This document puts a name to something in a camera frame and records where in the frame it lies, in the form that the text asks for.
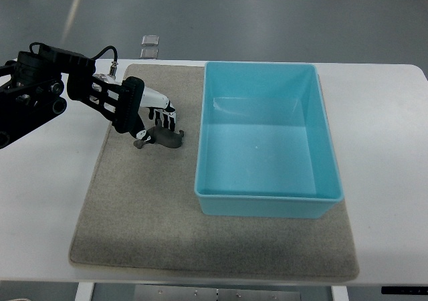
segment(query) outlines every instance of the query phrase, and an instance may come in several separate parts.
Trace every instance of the gray floor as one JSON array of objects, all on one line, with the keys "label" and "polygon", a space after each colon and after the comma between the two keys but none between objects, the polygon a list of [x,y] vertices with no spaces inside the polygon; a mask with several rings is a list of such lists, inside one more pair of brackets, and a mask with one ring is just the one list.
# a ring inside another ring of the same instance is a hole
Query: gray floor
[{"label": "gray floor", "polygon": [[33,41],[136,59],[141,37],[159,35],[163,60],[414,64],[428,76],[428,0],[0,0],[0,33],[0,64]]}]

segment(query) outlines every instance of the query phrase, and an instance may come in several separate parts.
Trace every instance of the gray toy animal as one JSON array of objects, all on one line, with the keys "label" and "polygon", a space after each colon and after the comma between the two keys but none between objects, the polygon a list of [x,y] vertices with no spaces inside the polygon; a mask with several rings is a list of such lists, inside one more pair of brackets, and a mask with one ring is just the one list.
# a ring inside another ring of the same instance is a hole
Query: gray toy animal
[{"label": "gray toy animal", "polygon": [[[147,130],[147,133],[154,139],[155,142],[169,148],[179,148],[183,144],[183,137],[185,132],[182,130],[179,131],[179,134],[162,127],[161,120],[157,120],[156,126]],[[134,146],[138,149],[146,144],[141,139],[134,141]]]}]

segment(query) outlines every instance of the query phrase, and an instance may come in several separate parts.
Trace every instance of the screw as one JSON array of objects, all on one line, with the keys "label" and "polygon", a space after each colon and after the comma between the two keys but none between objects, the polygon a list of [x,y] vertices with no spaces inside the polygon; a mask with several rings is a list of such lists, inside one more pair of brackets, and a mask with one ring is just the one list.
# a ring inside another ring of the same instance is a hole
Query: screw
[{"label": "screw", "polygon": [[64,88],[61,86],[59,82],[56,82],[51,86],[51,92],[54,95],[61,94],[63,92]]}]

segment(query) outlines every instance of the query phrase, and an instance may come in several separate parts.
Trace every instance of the plastic tub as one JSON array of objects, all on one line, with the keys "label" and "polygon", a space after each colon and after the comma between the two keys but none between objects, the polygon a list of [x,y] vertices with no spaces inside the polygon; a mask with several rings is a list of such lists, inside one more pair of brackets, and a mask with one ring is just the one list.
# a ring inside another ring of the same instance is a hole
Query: plastic tub
[{"label": "plastic tub", "polygon": [[195,192],[209,215],[318,218],[343,199],[313,65],[206,64]]}]

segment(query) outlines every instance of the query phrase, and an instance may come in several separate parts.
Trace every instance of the white table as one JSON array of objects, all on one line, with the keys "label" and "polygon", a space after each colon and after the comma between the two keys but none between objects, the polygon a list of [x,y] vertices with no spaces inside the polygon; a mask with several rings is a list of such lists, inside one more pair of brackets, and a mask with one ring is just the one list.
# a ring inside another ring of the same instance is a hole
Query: white table
[{"label": "white table", "polygon": [[[98,60],[97,72],[110,63]],[[118,80],[129,64],[204,62],[120,60]],[[427,285],[428,81],[410,65],[316,67],[360,265],[346,284]],[[0,150],[0,280],[215,284],[69,265],[107,127],[101,114],[68,101],[64,114]]]}]

